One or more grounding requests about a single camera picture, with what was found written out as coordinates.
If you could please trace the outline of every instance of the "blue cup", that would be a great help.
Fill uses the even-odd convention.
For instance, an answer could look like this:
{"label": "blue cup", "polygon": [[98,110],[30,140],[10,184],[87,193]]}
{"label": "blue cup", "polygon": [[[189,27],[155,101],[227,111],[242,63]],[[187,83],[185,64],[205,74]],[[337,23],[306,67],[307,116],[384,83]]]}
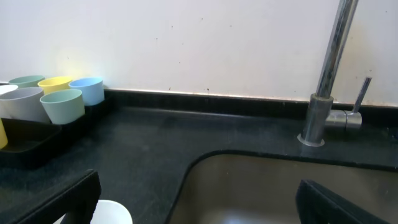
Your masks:
{"label": "blue cup", "polygon": [[93,106],[105,99],[102,78],[81,78],[69,83],[71,89],[81,90],[85,106]]}

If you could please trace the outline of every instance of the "yellow cup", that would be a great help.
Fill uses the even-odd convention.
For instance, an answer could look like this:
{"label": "yellow cup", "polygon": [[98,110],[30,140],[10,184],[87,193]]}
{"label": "yellow cup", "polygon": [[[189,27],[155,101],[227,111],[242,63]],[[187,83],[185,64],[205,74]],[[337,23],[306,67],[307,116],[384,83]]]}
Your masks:
{"label": "yellow cup", "polygon": [[44,94],[49,94],[55,91],[69,89],[70,82],[72,82],[70,77],[55,77],[40,81],[38,86],[43,88]]}
{"label": "yellow cup", "polygon": [[4,130],[4,126],[2,125],[0,119],[0,149],[4,148],[8,144],[6,131]]}

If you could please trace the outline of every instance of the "plastic cup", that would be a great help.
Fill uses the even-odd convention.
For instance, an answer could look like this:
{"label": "plastic cup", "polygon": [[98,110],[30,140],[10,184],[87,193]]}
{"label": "plastic cup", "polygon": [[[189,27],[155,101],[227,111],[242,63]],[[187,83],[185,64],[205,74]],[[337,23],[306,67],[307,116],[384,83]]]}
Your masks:
{"label": "plastic cup", "polygon": [[7,144],[8,144],[8,140],[7,140],[6,131],[4,130],[4,126],[2,125],[2,122],[0,119],[0,149],[7,146]]}
{"label": "plastic cup", "polygon": [[86,106],[97,105],[105,99],[102,78],[81,78],[69,83],[69,87],[83,92]]}
{"label": "plastic cup", "polygon": [[38,82],[44,79],[45,78],[42,75],[29,75],[9,80],[8,83],[11,85],[17,85],[18,88],[38,87]]}
{"label": "plastic cup", "polygon": [[[18,89],[17,85],[2,85],[0,86],[0,96],[8,93],[9,91],[14,91]],[[0,118],[11,118],[10,115],[7,113],[6,109],[4,109],[0,103]]]}
{"label": "plastic cup", "polygon": [[40,103],[44,96],[40,87],[21,88],[0,96],[0,104],[12,119],[49,123],[49,117]]}
{"label": "plastic cup", "polygon": [[45,112],[53,124],[68,124],[85,114],[81,90],[60,90],[41,97]]}
{"label": "plastic cup", "polygon": [[[54,224],[60,224],[63,217]],[[129,210],[120,203],[111,200],[98,200],[91,224],[132,224]]]}
{"label": "plastic cup", "polygon": [[38,86],[43,88],[44,94],[46,95],[55,91],[69,89],[70,82],[72,82],[70,77],[55,77],[40,81]]}

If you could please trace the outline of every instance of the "backsplash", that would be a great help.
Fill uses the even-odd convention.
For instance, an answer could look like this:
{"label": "backsplash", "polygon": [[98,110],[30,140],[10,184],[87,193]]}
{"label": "backsplash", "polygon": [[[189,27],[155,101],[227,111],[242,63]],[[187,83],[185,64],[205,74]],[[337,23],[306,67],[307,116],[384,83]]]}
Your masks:
{"label": "backsplash", "polygon": [[[338,0],[3,0],[0,82],[103,77],[107,88],[308,101]],[[398,106],[398,1],[359,0],[332,96]]]}

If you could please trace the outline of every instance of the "kitchen counter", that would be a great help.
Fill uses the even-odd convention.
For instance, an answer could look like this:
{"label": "kitchen counter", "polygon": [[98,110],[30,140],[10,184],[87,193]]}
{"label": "kitchen counter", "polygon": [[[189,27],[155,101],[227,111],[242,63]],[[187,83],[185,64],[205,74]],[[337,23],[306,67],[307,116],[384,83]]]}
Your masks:
{"label": "kitchen counter", "polygon": [[303,146],[303,121],[120,108],[64,155],[37,170],[0,169],[0,211],[87,169],[99,173],[100,199],[122,203],[133,222],[163,223],[184,175],[200,157],[221,153],[395,171],[398,143],[384,129],[332,132],[323,147]]}

